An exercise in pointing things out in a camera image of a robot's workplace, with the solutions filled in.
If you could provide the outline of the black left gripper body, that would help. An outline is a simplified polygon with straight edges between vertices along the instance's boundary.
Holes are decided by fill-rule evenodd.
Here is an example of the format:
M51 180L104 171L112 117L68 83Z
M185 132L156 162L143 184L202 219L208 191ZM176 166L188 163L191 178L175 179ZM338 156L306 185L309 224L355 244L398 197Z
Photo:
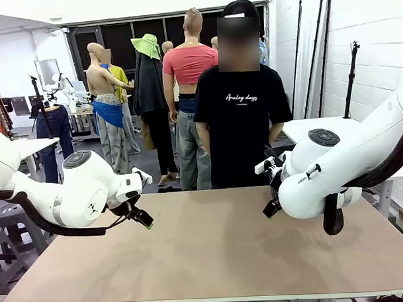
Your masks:
M116 216L125 216L128 219L134 220L142 214L142 211L135 206L139 198L140 195L136 195L128 199L127 201L122 202L119 206L109 209L109 211L111 211Z

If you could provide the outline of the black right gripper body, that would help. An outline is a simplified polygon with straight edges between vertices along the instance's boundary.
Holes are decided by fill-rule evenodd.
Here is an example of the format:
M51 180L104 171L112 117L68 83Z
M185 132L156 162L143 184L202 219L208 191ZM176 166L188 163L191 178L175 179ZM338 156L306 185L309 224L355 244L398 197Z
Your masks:
M271 188L272 201L278 201L279 187L282 183L282 170L271 170L269 173L269 186Z

